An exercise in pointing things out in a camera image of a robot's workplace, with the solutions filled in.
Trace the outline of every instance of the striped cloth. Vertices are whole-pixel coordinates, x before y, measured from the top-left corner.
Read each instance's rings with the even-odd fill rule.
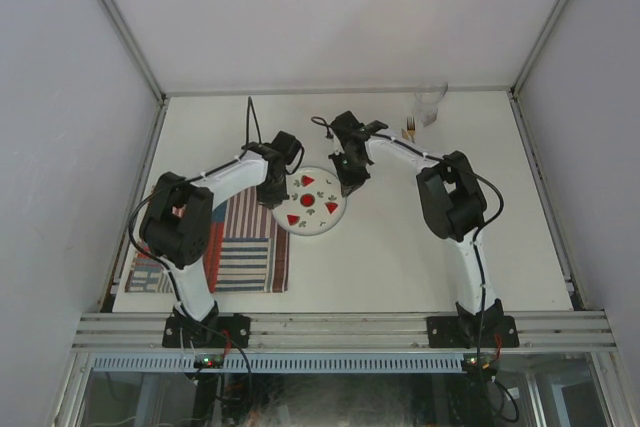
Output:
[[[285,292],[289,234],[258,205],[255,188],[219,205],[211,215],[204,267],[211,292]],[[136,253],[126,292],[171,292],[162,267]]]

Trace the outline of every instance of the gold fork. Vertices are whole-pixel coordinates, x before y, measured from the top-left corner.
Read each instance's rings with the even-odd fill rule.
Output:
[[[416,143],[416,120],[413,117],[407,117],[407,134],[411,137],[411,142]]]

